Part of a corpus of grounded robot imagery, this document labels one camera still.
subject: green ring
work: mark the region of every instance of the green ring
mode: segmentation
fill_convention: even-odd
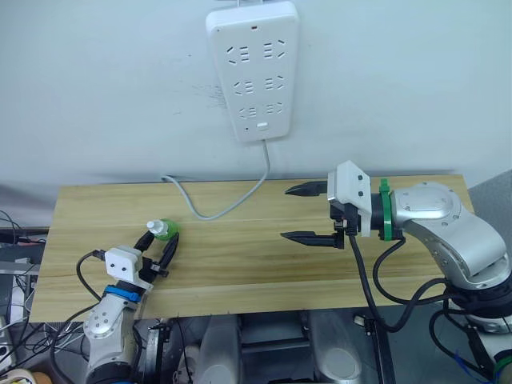
[[[390,242],[393,238],[393,224],[391,222],[391,199],[390,199],[390,186],[387,183],[387,178],[381,178],[381,185],[378,192],[382,199],[382,213],[384,217],[384,241]]]

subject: white cable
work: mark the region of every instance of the white cable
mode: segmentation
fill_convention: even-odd
[[[20,318],[19,320],[16,320],[15,322],[12,322],[11,324],[7,324],[6,326],[3,326],[2,328],[0,328],[0,332],[2,332],[3,330],[6,330],[10,326],[13,326],[14,324],[19,324],[20,322],[24,322],[27,319],[28,318]]]
[[[173,178],[172,176],[170,176],[169,174],[165,175],[162,177],[162,180],[168,180],[170,182],[172,182],[173,184],[176,185],[176,187],[179,189],[179,191],[182,193],[183,197],[185,198],[185,202],[186,204],[189,206],[190,210],[192,211],[193,214],[196,215],[196,217],[199,219],[199,220],[215,220],[216,218],[220,218],[221,216],[224,216],[225,214],[227,214],[228,212],[231,212],[232,210],[234,210],[237,206],[239,206],[240,204],[242,204],[245,200],[248,199],[249,196],[251,196],[262,184],[263,182],[266,180],[266,178],[268,177],[269,175],[269,172],[270,172],[270,160],[269,160],[269,151],[268,149],[266,148],[266,141],[265,140],[262,140],[262,143],[263,143],[263,153],[265,155],[265,164],[266,164],[266,168],[265,168],[265,173],[263,174],[262,178],[259,179],[259,182],[256,183],[255,186],[253,186],[249,192],[247,192],[246,194],[244,194],[239,200],[237,200],[235,203],[233,203],[231,206],[229,206],[228,208],[226,208],[225,210],[223,210],[222,212],[219,212],[218,214],[215,214],[213,216],[203,216],[202,214],[200,214],[199,212],[196,211],[196,209],[194,208],[194,204],[192,204],[192,201],[190,200],[190,197],[189,195],[187,194],[187,192],[183,189],[183,187],[180,185],[180,183],[178,182],[178,180],[176,180],[175,178]]]

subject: black cable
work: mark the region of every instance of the black cable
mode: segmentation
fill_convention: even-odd
[[[5,220],[5,219],[2,219],[2,220],[6,221],[6,222],[10,222],[10,225],[13,227],[13,246],[15,246],[16,245],[16,228],[14,227],[14,221],[13,221],[12,218],[10,218],[8,213],[5,212],[4,210],[0,210],[0,213],[4,214],[6,216],[6,218],[7,218],[7,220]]]
[[[14,353],[14,352],[15,352],[15,351],[20,347],[20,346],[22,346],[23,344],[25,344],[25,343],[26,343],[26,341],[27,341],[30,337],[32,337],[32,335],[33,335],[33,334],[35,334],[38,330],[40,330],[40,329],[41,329],[41,327],[42,327],[42,325],[43,325],[43,324],[44,324],[44,323],[41,323],[41,324],[39,324],[38,326],[36,326],[36,327],[35,327],[35,328],[34,328],[34,329],[33,329],[33,330],[28,334],[28,336],[26,336],[26,337],[21,341],[21,343],[17,344],[15,348],[13,348],[12,350],[10,350],[10,351],[9,351],[9,353],[8,353],[8,354],[6,354],[6,355],[2,358],[2,360],[0,360],[0,363],[2,363],[4,360],[6,360],[6,358],[8,358],[9,356],[11,356],[11,355],[12,355],[12,354],[13,354],[13,353]]]
[[[358,243],[356,241],[355,236],[350,235],[349,236],[350,245],[352,246],[352,251],[354,252],[356,263],[358,264],[358,272],[359,277],[361,280],[362,285],[362,291],[365,295],[366,302],[368,303],[368,307],[370,308],[370,312],[372,313],[374,320],[387,332],[398,332],[401,328],[404,327],[404,325],[409,320],[410,316],[412,315],[414,307],[418,304],[418,301],[420,297],[432,286],[435,286],[437,284],[447,284],[448,281],[444,278],[434,278],[432,280],[429,280],[428,282],[421,285],[416,292],[414,292],[413,297],[411,300],[408,301],[406,304],[406,308],[404,309],[402,316],[400,319],[392,326],[386,324],[386,321],[384,318],[380,316],[378,313],[377,305],[375,304],[374,297],[371,293],[370,284],[368,283],[368,277],[366,276],[366,270],[365,270],[365,263],[362,259],[361,251],[359,250]]]
[[[192,383],[193,383],[193,381],[192,381],[192,376],[190,376],[189,363],[188,363],[188,361],[186,360],[186,352],[185,352],[185,337],[183,336],[182,325],[179,323],[179,318],[177,318],[177,319],[176,319],[176,323],[178,324],[179,333],[180,333],[180,335],[182,336],[183,360],[185,360],[185,369],[186,369],[186,374],[187,374],[187,375],[188,375],[188,377],[189,377],[189,384],[192,384]]]
[[[384,296],[385,298],[391,300],[392,302],[397,302],[398,304],[403,304],[403,305],[407,305],[410,300],[407,300],[404,298],[397,298],[396,296],[393,296],[388,291],[386,291],[378,279],[378,270],[379,270],[382,262],[384,262],[384,260],[386,260],[388,256],[390,256],[393,252],[398,250],[398,248],[403,246],[405,243],[406,243],[406,238],[400,238],[398,242],[396,242],[390,248],[385,250],[377,258],[377,260],[375,261],[374,267],[372,269],[372,278],[374,280],[375,287],[381,293],[381,295]],[[416,305],[424,306],[425,304],[431,304],[433,302],[440,302],[447,298],[455,298],[455,297],[457,297],[456,294],[440,294],[437,296],[433,296],[431,298],[422,298],[421,300],[418,300],[418,303]]]
[[[94,252],[89,252],[88,254],[84,254],[78,261],[77,261],[77,266],[76,266],[76,271],[77,271],[77,276],[78,276],[78,280],[80,280],[80,283],[86,288],[86,290],[88,290],[90,292],[90,294],[92,294],[94,296],[94,298],[98,301],[101,301],[102,300],[102,297],[97,294],[93,289],[92,287],[86,282],[86,280],[84,279],[83,275],[82,275],[82,263],[87,260],[88,258],[90,258],[91,256],[93,256]]]
[[[86,362],[89,362],[89,357],[84,353],[83,351],[83,341],[85,340],[86,338],[82,338],[82,340],[80,341],[80,355],[83,357],[83,359],[86,361]]]
[[[55,359],[55,347],[57,344],[58,336],[64,330],[64,328],[68,325],[68,323],[72,322],[76,317],[80,316],[81,314],[84,314],[88,310],[92,310],[94,308],[95,304],[92,306],[88,306],[87,308],[84,308],[83,310],[80,310],[76,314],[73,314],[70,316],[61,326],[57,329],[57,332],[55,333],[55,336],[51,342],[50,347],[50,364],[52,369],[57,373],[57,375],[64,380],[67,384],[73,384],[73,381],[60,369],[60,367],[57,365],[57,360]]]
[[[437,335],[435,334],[435,322],[438,320],[438,318],[440,316],[443,316],[445,312],[447,312],[448,314],[464,314],[463,311],[459,311],[459,310],[442,309],[442,310],[438,310],[437,312],[435,312],[432,315],[432,317],[430,318],[430,321],[429,321],[429,333],[430,333],[430,338],[432,338],[432,341],[434,342],[435,346],[437,348],[439,348],[444,354],[450,356],[452,359],[459,359],[465,366],[467,366],[469,369],[473,370],[477,374],[480,374],[486,380],[491,380],[492,375],[489,376],[485,371],[483,371],[482,369],[477,367],[475,364],[473,364],[472,362],[468,362],[467,360],[465,360],[464,358],[461,358],[460,356],[457,356],[455,353],[453,353],[451,350],[449,350],[443,344],[441,344]]]

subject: electrical outlet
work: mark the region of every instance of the electrical outlet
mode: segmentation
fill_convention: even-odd
[[[206,18],[206,31],[238,139],[286,135],[298,50],[295,5],[272,2],[216,10]]]

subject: white wall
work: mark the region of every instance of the white wall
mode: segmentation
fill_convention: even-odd
[[[257,178],[204,19],[229,2],[0,2],[0,208],[49,224],[60,185]],[[512,167],[508,0],[297,0],[293,127],[273,178]]]

